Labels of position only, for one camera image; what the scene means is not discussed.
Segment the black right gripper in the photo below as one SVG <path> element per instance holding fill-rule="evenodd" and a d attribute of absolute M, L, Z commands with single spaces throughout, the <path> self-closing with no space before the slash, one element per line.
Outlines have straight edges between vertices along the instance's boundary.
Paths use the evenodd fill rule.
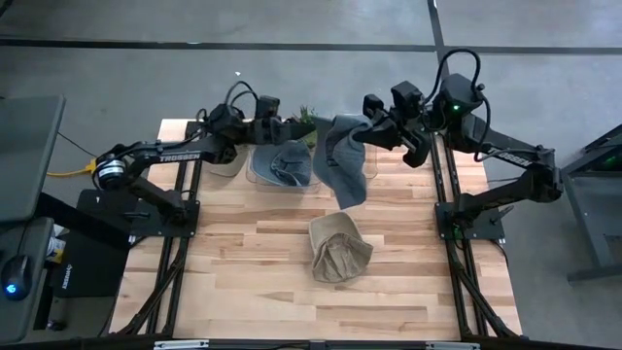
<path fill-rule="evenodd" d="M 368 130 L 355 132 L 355 141 L 389 151 L 403 146 L 407 152 L 402 161 L 411 168 L 417 168 L 426 161 L 431 141 L 415 119 L 403 117 L 395 105 L 386 110 L 383 101 L 374 94 L 363 98 L 363 114 L 370 119 L 372 126 Z"/>

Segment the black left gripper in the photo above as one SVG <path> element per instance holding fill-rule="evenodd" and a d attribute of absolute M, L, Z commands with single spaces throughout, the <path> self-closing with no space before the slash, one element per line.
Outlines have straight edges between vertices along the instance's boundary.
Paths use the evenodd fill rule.
<path fill-rule="evenodd" d="M 291 139 L 313 145 L 315 130 L 316 126 L 312 122 L 284 122 L 279 117 L 261 118 L 250 124 L 250 143 L 280 145 Z"/>

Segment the blue knit hat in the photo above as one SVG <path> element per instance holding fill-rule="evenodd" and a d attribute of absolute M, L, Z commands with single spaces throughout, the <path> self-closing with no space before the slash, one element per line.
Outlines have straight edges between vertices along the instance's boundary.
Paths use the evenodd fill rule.
<path fill-rule="evenodd" d="M 250 167 L 259 179 L 268 184 L 306 187 L 311 180 L 311 153 L 300 140 L 290 140 L 280 145 L 261 145 L 253 151 Z"/>

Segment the grey knit hat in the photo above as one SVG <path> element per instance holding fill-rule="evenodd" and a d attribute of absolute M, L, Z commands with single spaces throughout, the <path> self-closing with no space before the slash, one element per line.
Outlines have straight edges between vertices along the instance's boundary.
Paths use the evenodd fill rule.
<path fill-rule="evenodd" d="M 317 129 L 313 171 L 317 178 L 333 190 L 340 209 L 358 206 L 366 201 L 366 178 L 363 166 L 365 145 L 354 136 L 371 128 L 364 115 L 336 115 L 333 118 L 313 117 Z"/>

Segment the beige bucket hat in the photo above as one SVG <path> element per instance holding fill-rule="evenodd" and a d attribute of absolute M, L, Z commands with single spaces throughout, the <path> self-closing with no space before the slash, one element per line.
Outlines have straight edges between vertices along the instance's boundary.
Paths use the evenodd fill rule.
<path fill-rule="evenodd" d="M 247 160 L 249 147 L 247 145 L 235 146 L 235 151 L 237 156 L 231 163 L 211 165 L 209 167 L 209 172 L 221 177 L 235 177 L 241 171 Z"/>
<path fill-rule="evenodd" d="M 346 212 L 335 212 L 309 222 L 313 259 L 311 271 L 318 282 L 337 284 L 362 275 L 374 247 L 367 243 Z"/>

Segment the green succulent plant in pot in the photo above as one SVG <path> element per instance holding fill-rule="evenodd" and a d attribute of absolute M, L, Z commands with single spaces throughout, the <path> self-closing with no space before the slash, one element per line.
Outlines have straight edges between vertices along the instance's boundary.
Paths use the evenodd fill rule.
<path fill-rule="evenodd" d="M 293 114 L 293 118 L 298 122 L 311 124 L 312 126 L 314 126 L 313 118 L 316 116 L 317 114 L 315 109 L 306 105 L 301 105 L 298 114 Z M 301 140 L 310 150 L 314 149 L 317 145 L 317 131 L 314 130 L 310 132 L 309 134 L 303 136 Z"/>

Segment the grey metal stand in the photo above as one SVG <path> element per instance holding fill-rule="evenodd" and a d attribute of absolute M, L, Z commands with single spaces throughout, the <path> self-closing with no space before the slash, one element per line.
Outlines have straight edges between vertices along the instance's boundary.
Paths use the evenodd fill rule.
<path fill-rule="evenodd" d="M 622 123 L 580 149 L 562 174 L 592 260 L 590 268 L 570 273 L 568 281 L 622 276 L 622 262 L 609 247 L 610 239 L 622 239 Z"/>

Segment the black Trossen control box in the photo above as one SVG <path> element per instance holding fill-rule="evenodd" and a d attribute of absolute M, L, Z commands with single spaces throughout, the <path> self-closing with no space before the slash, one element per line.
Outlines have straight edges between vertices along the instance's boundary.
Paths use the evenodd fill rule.
<path fill-rule="evenodd" d="M 112 247 L 69 231 L 60 236 L 65 247 L 60 265 L 52 270 L 57 298 L 113 297 L 121 284 L 128 250 Z"/>

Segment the small yellow white box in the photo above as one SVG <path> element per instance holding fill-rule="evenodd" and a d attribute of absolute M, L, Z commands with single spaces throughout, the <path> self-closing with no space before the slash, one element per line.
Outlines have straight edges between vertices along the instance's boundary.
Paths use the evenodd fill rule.
<path fill-rule="evenodd" d="M 48 242 L 46 260 L 51 263 L 61 263 L 66 242 L 62 239 L 51 237 Z"/>

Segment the grey flat desk panel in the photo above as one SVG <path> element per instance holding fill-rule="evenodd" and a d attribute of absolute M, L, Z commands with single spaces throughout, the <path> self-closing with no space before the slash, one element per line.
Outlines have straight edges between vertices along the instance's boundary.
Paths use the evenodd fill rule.
<path fill-rule="evenodd" d="M 65 103 L 62 95 L 0 99 L 0 223 L 34 215 Z"/>

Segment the black computer mouse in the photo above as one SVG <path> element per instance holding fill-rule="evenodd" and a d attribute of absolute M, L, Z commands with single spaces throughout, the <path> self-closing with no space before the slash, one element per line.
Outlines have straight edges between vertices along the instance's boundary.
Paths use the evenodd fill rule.
<path fill-rule="evenodd" d="M 32 288 L 31 259 L 26 255 L 8 259 L 0 271 L 0 285 L 8 300 L 25 299 Z"/>

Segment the grey side desk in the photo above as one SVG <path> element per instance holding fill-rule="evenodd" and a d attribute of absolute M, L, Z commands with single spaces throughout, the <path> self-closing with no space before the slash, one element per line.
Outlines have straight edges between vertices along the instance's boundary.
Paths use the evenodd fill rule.
<path fill-rule="evenodd" d="M 31 319 L 36 314 L 38 290 L 52 231 L 53 220 L 45 217 L 0 227 L 0 344 L 20 342 L 32 329 Z M 2 269 L 12 257 L 18 255 L 29 258 L 30 269 L 26 276 L 30 281 L 30 291 L 22 300 L 9 300 L 2 284 Z"/>

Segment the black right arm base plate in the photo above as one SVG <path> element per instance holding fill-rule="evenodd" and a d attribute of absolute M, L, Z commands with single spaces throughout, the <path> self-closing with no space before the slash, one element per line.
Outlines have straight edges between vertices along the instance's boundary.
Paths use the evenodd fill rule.
<path fill-rule="evenodd" d="M 472 221 L 453 217 L 452 202 L 437 202 L 434 206 L 438 236 L 444 240 L 499 240 L 504 239 L 499 209 L 487 210 Z"/>

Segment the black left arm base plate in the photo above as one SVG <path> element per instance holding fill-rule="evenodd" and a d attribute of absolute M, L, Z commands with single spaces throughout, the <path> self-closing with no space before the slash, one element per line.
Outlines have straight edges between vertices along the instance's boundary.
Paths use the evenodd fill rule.
<path fill-rule="evenodd" d="M 157 208 L 127 192 L 84 190 L 77 207 L 93 217 L 133 236 L 193 237 L 196 234 L 200 202 L 184 200 L 186 220 L 166 219 Z"/>

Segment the silver metal bracket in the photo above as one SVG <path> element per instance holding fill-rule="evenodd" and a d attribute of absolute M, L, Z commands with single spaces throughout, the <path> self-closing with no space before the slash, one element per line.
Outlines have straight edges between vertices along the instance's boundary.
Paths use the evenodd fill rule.
<path fill-rule="evenodd" d="M 430 341 L 425 345 L 425 350 L 481 350 L 478 343 Z"/>
<path fill-rule="evenodd" d="M 156 341 L 153 350 L 202 350 L 209 347 L 208 339 L 176 339 Z"/>

